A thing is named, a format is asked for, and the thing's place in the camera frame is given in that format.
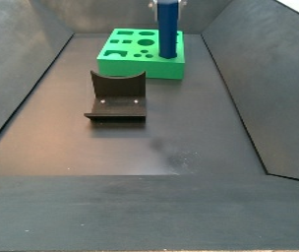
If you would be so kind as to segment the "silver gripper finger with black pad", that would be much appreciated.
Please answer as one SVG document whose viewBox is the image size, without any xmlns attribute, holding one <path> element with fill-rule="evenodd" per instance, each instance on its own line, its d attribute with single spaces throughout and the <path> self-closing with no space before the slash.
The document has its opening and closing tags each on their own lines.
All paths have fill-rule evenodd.
<svg viewBox="0 0 299 252">
<path fill-rule="evenodd" d="M 149 7 L 155 9 L 158 7 L 158 0 L 150 0 Z"/>
</svg>

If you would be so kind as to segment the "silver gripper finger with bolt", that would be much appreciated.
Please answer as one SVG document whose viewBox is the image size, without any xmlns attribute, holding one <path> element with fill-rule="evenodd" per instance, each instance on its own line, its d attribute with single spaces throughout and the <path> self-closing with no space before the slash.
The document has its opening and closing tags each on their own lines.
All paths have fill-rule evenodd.
<svg viewBox="0 0 299 252">
<path fill-rule="evenodd" d="M 179 0 L 179 5 L 186 6 L 187 5 L 187 0 Z"/>
</svg>

